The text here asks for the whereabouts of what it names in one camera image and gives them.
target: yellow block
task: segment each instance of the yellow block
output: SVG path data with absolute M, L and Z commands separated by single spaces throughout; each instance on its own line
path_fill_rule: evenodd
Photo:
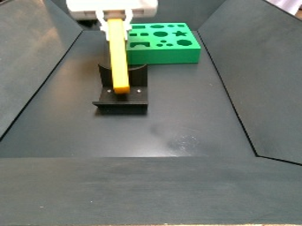
M 108 19 L 108 42 L 111 55 L 112 82 L 116 94 L 129 93 L 127 58 L 125 58 L 125 31 L 121 19 Z

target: black base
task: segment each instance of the black base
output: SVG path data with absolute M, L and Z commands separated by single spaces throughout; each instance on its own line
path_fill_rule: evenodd
M 147 111 L 147 65 L 128 68 L 129 94 L 115 94 L 111 69 L 99 65 L 103 83 L 97 102 L 101 114 L 144 114 Z

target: green shape sorter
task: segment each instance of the green shape sorter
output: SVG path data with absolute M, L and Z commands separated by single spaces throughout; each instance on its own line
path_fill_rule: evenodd
M 132 24 L 128 64 L 198 63 L 200 46 L 186 23 Z

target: gray wall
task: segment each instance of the gray wall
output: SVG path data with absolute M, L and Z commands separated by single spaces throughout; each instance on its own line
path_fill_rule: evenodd
M 80 27 L 51 1 L 0 7 L 0 137 L 71 47 Z
M 227 0 L 199 33 L 256 154 L 302 163 L 302 21 Z
M 52 0 L 68 13 L 65 0 Z M 151 19 L 133 19 L 133 23 L 186 22 L 196 30 L 226 0 L 159 0 L 158 14 Z

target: circular hole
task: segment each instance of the circular hole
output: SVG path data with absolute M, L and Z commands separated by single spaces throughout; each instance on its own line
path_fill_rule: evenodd
M 163 25 L 152 25 L 152 26 L 149 26 L 151 28 L 164 28 L 164 26 Z
M 167 36 L 167 32 L 154 32 L 154 35 L 156 37 L 166 37 Z
M 176 44 L 180 46 L 190 46 L 192 42 L 190 40 L 178 40 Z

